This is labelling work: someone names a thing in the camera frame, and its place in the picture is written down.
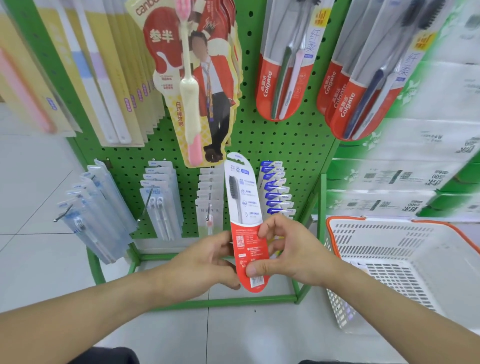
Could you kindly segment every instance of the display rack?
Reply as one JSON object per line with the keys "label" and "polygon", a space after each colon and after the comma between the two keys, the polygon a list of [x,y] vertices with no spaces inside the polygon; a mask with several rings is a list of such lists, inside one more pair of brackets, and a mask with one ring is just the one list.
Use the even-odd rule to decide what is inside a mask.
{"label": "display rack", "polygon": [[[85,168],[93,164],[94,159],[108,161],[110,172],[120,189],[128,207],[135,217],[140,217],[144,203],[139,193],[143,170],[149,160],[171,160],[177,170],[180,199],[184,215],[183,237],[197,237],[195,212],[195,191],[198,182],[198,169],[188,169],[183,164],[180,149],[173,130],[172,121],[167,116],[162,119],[148,143],[143,148],[102,147],[97,140],[88,117],[71,84],[61,60],[48,36],[33,0],[4,0],[10,16],[17,23],[19,31],[43,66],[47,77],[61,96],[62,101],[80,125],[83,133],[76,138],[68,138],[69,143]],[[243,50],[244,82],[241,86],[243,97],[240,100],[237,119],[231,135],[232,144],[227,152],[237,151],[245,155],[251,164],[259,169],[262,160],[281,160],[288,176],[292,201],[297,214],[295,219],[303,224],[308,221],[313,206],[319,199],[318,236],[323,236],[325,208],[322,207],[325,194],[325,178],[328,163],[333,157],[338,142],[331,135],[324,117],[318,112],[315,101],[318,88],[323,80],[333,53],[336,40],[345,19],[349,1],[335,1],[319,53],[310,76],[304,102],[298,111],[282,122],[263,119],[256,110],[255,88],[258,71],[258,59],[266,0],[236,1],[239,38]],[[228,208],[225,203],[224,229],[229,228]],[[139,223],[139,229],[132,234],[134,239],[155,238],[155,232],[148,217]],[[134,244],[128,251],[132,260],[129,273],[132,273],[143,261],[169,260],[174,255],[144,255]],[[88,260],[96,284],[104,283],[98,258],[88,251]],[[187,301],[170,308],[213,307],[252,303],[300,303],[310,289],[299,288],[293,281],[295,294],[235,298],[206,301]]]}

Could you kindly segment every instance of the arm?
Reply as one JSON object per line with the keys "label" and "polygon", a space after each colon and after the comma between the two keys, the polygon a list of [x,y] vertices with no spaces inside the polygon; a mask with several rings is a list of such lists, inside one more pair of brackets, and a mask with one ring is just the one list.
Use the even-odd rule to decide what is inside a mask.
{"label": "arm", "polygon": [[329,252],[303,225],[276,214],[258,235],[284,252],[247,266],[247,275],[284,274],[328,288],[352,305],[409,363],[478,363],[480,336],[404,297]]}
{"label": "arm", "polygon": [[239,289],[231,264],[231,234],[193,244],[144,272],[0,314],[6,363],[65,364],[133,318],[197,297],[216,283]]}

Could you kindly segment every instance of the metal hook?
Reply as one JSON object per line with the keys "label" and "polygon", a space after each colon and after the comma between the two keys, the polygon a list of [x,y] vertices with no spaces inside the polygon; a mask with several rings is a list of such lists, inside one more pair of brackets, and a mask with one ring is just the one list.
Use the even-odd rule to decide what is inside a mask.
{"label": "metal hook", "polygon": [[68,206],[68,208],[65,210],[64,213],[62,213],[60,216],[58,216],[57,218],[54,218],[53,219],[53,222],[57,222],[59,221],[60,219],[62,219],[66,214],[68,214],[68,212],[70,211],[70,209],[73,207],[73,204],[71,204],[70,206]]}
{"label": "metal hook", "polygon": [[142,214],[140,215],[140,217],[137,219],[137,222],[142,221],[142,217],[144,216],[145,211],[147,210],[148,203],[150,202],[150,196],[152,195],[152,191],[153,191],[153,187],[150,188],[150,193],[148,194],[147,202],[145,202],[144,210],[143,210]]}

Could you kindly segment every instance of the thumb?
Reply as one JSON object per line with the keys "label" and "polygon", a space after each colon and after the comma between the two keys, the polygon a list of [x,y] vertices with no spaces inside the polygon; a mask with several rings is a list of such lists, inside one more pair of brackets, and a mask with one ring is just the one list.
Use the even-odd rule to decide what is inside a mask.
{"label": "thumb", "polygon": [[248,277],[271,276],[273,274],[285,274],[282,261],[279,259],[255,260],[247,265],[245,273]]}
{"label": "thumb", "polygon": [[240,289],[240,280],[235,271],[230,266],[212,266],[216,282],[230,287],[233,290]]}

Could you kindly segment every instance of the white plastic basket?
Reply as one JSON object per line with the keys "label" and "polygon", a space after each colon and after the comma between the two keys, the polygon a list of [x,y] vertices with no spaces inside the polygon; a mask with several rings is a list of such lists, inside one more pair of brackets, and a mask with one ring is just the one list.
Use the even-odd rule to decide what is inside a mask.
{"label": "white plastic basket", "polygon": [[[404,296],[460,325],[480,329],[480,248],[455,226],[429,220],[329,217],[325,246]],[[376,334],[327,290],[341,329]]]}

